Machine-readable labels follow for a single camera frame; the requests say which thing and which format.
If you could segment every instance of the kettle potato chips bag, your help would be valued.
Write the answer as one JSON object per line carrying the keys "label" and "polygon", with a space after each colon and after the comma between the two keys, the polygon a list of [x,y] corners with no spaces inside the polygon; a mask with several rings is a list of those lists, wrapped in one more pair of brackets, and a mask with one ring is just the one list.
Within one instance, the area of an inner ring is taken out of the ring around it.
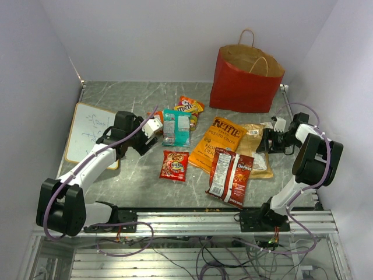
{"label": "kettle potato chips bag", "polygon": [[228,151],[237,149],[237,146],[247,130],[226,118],[215,117],[214,123],[206,131],[202,140],[191,153],[188,162],[210,173],[214,159],[215,148]]}

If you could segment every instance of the chip bag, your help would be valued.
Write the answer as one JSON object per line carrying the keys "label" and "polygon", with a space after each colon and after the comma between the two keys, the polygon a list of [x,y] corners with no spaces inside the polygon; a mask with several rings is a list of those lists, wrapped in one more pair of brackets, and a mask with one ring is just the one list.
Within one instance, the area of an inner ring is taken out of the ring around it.
{"label": "chip bag", "polygon": [[215,117],[214,123],[191,153],[189,163],[210,173],[215,148],[223,148],[234,152],[246,132],[245,128],[226,118]]}
{"label": "chip bag", "polygon": [[188,147],[189,138],[189,118],[191,113],[164,109],[163,111],[163,146]]}
{"label": "chip bag", "polygon": [[216,148],[206,193],[242,209],[253,162],[252,157]]}
{"label": "chip bag", "polygon": [[163,154],[164,160],[159,177],[185,182],[189,153],[164,150]]}
{"label": "chip bag", "polygon": [[242,124],[247,133],[242,138],[236,152],[240,155],[251,156],[254,158],[254,164],[250,173],[250,179],[272,178],[273,172],[269,166],[268,153],[257,153],[256,149],[261,143],[263,137],[263,124]]}
{"label": "chip bag", "polygon": [[202,102],[198,102],[194,99],[186,96],[181,96],[178,106],[174,107],[174,110],[191,113],[191,130],[196,129],[198,115],[203,111],[205,105]]}

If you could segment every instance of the red paper bag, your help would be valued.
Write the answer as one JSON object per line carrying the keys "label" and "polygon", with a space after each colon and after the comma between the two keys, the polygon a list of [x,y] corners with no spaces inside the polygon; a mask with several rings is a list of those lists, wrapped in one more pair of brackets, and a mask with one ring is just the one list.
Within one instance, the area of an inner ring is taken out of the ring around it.
{"label": "red paper bag", "polygon": [[[251,47],[240,44],[253,35]],[[269,54],[254,48],[254,33],[242,31],[237,45],[219,49],[210,107],[242,113],[268,113],[285,69]]]}

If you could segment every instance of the wire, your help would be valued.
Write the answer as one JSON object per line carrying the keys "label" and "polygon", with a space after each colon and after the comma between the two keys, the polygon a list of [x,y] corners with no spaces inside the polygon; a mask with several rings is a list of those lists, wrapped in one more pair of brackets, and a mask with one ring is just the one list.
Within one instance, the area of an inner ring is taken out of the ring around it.
{"label": "wire", "polygon": [[[211,266],[214,266],[214,267],[226,267],[226,268],[249,267],[249,265],[245,265],[245,264],[247,264],[249,261],[246,261],[246,262],[240,263],[240,261],[239,261],[238,259],[236,259],[236,260],[238,261],[239,265],[223,264],[222,262],[220,262],[220,261],[219,261],[219,260],[218,260],[218,259],[217,259],[217,258],[216,258],[212,253],[211,253],[211,252],[210,252],[209,249],[207,249],[206,245],[207,245],[207,244],[205,244],[205,246],[203,247],[202,252],[201,252],[201,255],[202,255],[202,259],[204,260],[204,262],[205,262],[207,265],[211,265]],[[206,251],[210,254],[210,256],[214,259],[215,263],[206,261],[205,256],[203,255],[203,251],[204,251],[204,250],[206,250]],[[226,250],[227,250],[229,253],[233,254],[233,252],[230,251],[228,248],[226,248]]]}
{"label": "wire", "polygon": [[[296,248],[293,248],[293,249],[290,249],[290,250],[287,250],[287,251],[293,251],[293,250],[298,250],[298,249],[301,249],[301,248],[307,248],[308,249],[308,247],[305,247],[305,246],[299,246],[299,247],[296,247]],[[265,268],[262,266],[262,265],[260,265],[260,263],[259,263],[259,261],[258,261],[258,259],[259,258],[261,258],[262,256],[263,256],[263,254],[264,253],[262,253],[262,254],[258,254],[258,256],[257,256],[257,258],[255,259],[255,261],[257,262],[257,264],[259,264],[258,266],[259,267],[261,267],[263,270],[265,270]],[[260,273],[259,273],[259,271],[258,271],[258,269],[255,267],[255,265],[252,263],[252,266],[253,266],[253,268],[254,268],[254,270],[257,272],[257,274],[260,276],[260,277],[263,277],[263,275],[261,275]]]}
{"label": "wire", "polygon": [[199,250],[198,252],[198,255],[197,255],[197,259],[196,259],[196,275],[197,275],[197,278],[198,280],[203,280],[203,275],[205,274],[205,272],[211,268],[215,268],[219,271],[220,273],[220,276],[221,276],[221,280],[229,280],[229,276],[228,274],[226,273],[224,267],[217,267],[215,263],[211,262],[209,264],[205,264],[202,268],[201,268],[201,271],[200,273],[198,273],[198,261],[199,261],[199,256],[201,255],[201,252],[203,251],[203,248],[205,248],[207,245],[207,243],[205,243],[201,249]]}
{"label": "wire", "polygon": [[310,109],[310,110],[313,112],[313,114],[315,115],[316,119],[317,119],[317,125],[316,125],[316,126],[319,126],[319,125],[320,125],[320,118],[319,118],[319,115],[317,115],[316,111],[315,111],[314,109],[312,109],[309,105],[306,105],[306,104],[304,104],[304,103],[300,103],[300,102],[289,102],[289,103],[286,103],[285,105],[281,106],[281,107],[277,110],[275,116],[277,116],[278,113],[279,113],[279,112],[280,112],[284,107],[286,107],[286,106],[288,106],[288,105],[302,105],[303,107],[306,107],[306,108]]}
{"label": "wire", "polygon": [[239,221],[240,221],[239,218],[237,219],[237,216],[238,216],[239,214],[240,214],[240,213],[236,213],[236,214],[234,214],[234,216],[233,216],[233,219],[234,219],[236,222],[239,222]]}
{"label": "wire", "polygon": [[242,269],[244,270],[244,272],[246,272],[247,275],[250,276],[250,273],[247,271],[247,269],[240,263],[240,260],[236,257],[235,254],[233,254],[233,252],[231,250],[229,250],[227,247],[224,246],[224,248],[234,257],[234,259],[237,261],[237,263],[239,263],[239,266],[242,267]]}
{"label": "wire", "polygon": [[119,141],[116,141],[110,145],[107,145],[105,147],[103,147],[102,149],[98,150],[95,154],[91,154],[89,157],[87,157],[84,161],[81,162],[81,164],[76,168],[76,170],[57,188],[56,192],[54,192],[54,194],[52,195],[51,199],[49,200],[49,203],[47,205],[47,208],[45,209],[45,213],[44,213],[44,218],[43,218],[43,228],[44,228],[44,233],[45,235],[51,240],[51,241],[59,241],[61,240],[65,234],[61,235],[60,237],[53,237],[49,230],[48,230],[48,217],[49,217],[49,214],[50,214],[50,211],[51,211],[51,208],[52,208],[52,205],[54,203],[54,201],[57,199],[57,196],[59,195],[59,193],[64,189],[64,187],[73,179],[75,178],[75,176],[94,158],[96,157],[98,154],[106,151],[107,149],[109,148],[112,148],[113,146],[117,146],[119,144],[122,144],[123,142],[129,140],[130,138],[132,138],[137,132],[139,132],[141,130],[141,128],[147,123],[147,121],[149,121],[155,114],[155,112],[157,111],[158,109],[158,106],[156,106],[154,108],[154,110],[152,111],[152,113],[145,119],[143,120],[143,122],[134,130],[132,131],[128,136],[126,136],[125,138],[119,140]]}
{"label": "wire", "polygon": [[317,265],[313,265],[313,267],[315,267],[316,269],[321,269],[324,273],[325,273],[325,276],[326,276],[326,280],[329,280],[329,277],[328,277],[328,274],[326,273],[325,269],[322,268],[322,267],[318,267]]}
{"label": "wire", "polygon": [[119,241],[119,242],[121,241],[121,231],[122,231],[122,227],[120,226],[119,229],[118,229],[117,238],[116,238],[116,240]]}
{"label": "wire", "polygon": [[154,248],[152,248],[152,249],[153,249],[153,251],[156,252],[157,254],[160,254],[160,255],[163,256],[164,258],[168,259],[172,264],[176,265],[177,267],[180,267],[180,268],[184,269],[184,270],[185,270],[185,271],[190,275],[190,277],[191,277],[193,280],[195,280],[194,276],[193,276],[193,275],[189,272],[189,270],[187,270],[185,267],[182,267],[181,265],[178,265],[178,264],[174,263],[171,259],[169,259],[168,257],[166,257],[166,255],[164,255],[164,254],[161,253],[161,252],[156,251],[156,249],[154,249]]}
{"label": "wire", "polygon": [[269,273],[269,279],[270,279],[270,276],[272,275],[272,268],[273,268],[273,263],[274,263],[274,261],[275,261],[275,259],[276,259],[276,257],[277,257],[278,255],[273,255],[273,260],[272,260],[272,265],[271,265],[271,267],[270,267],[270,273]]}
{"label": "wire", "polygon": [[301,263],[304,261],[304,258],[307,256],[307,254],[308,254],[308,253],[305,253],[304,256],[303,256],[303,258],[302,258],[302,260],[300,260],[299,264],[297,264],[297,265],[293,266],[292,268],[290,268],[289,271],[288,271],[287,273],[285,273],[284,276],[282,276],[281,280],[283,280],[284,277],[285,277],[286,275],[288,275],[288,274],[290,273],[290,271],[292,271],[295,267],[297,267],[297,271],[295,272],[295,276],[297,276],[298,268],[299,268],[299,266],[301,265]]}
{"label": "wire", "polygon": [[296,245],[299,241],[311,242],[312,240],[310,240],[310,239],[298,239],[297,241],[294,242],[294,245]]}
{"label": "wire", "polygon": [[253,267],[253,269],[255,270],[255,272],[258,274],[258,276],[262,276],[261,275],[261,273],[259,272],[259,270],[258,270],[258,268],[255,266],[255,264],[252,262],[252,260],[251,260],[251,254],[250,254],[250,249],[251,249],[251,247],[246,247],[246,252],[247,252],[247,256],[248,256],[248,258],[249,258],[249,262],[251,263],[251,265],[252,265],[252,267]]}
{"label": "wire", "polygon": [[294,153],[295,153],[295,145],[293,145],[293,147],[291,149],[291,153],[286,153],[286,151],[284,151],[284,155],[286,155],[286,156],[292,156]]}
{"label": "wire", "polygon": [[154,238],[154,229],[152,228],[152,226],[149,223],[144,223],[144,222],[97,223],[97,224],[95,224],[93,226],[111,227],[111,226],[133,226],[133,225],[146,225],[146,226],[148,226],[150,228],[150,231],[152,232],[152,235],[151,235],[151,237],[149,238],[149,241],[146,243],[146,245],[144,247],[142,247],[141,249],[139,249],[138,251],[135,251],[133,253],[128,253],[128,254],[111,254],[111,253],[106,253],[106,252],[104,252],[103,250],[100,249],[100,241],[101,240],[99,240],[96,243],[97,252],[101,253],[101,254],[104,254],[105,256],[109,256],[109,257],[129,257],[129,256],[133,256],[135,254],[138,254],[138,253],[142,252],[143,250],[145,250],[146,248],[148,248],[150,246],[150,244],[152,243],[153,238]]}

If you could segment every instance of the red chip bag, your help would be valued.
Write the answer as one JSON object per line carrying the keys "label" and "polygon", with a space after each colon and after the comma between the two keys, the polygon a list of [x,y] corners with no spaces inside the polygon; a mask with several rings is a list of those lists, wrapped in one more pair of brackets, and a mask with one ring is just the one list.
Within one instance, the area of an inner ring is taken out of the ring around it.
{"label": "red chip bag", "polygon": [[242,209],[253,162],[250,156],[216,148],[206,193]]}
{"label": "red chip bag", "polygon": [[189,153],[173,150],[164,150],[163,153],[164,160],[159,177],[185,182]]}

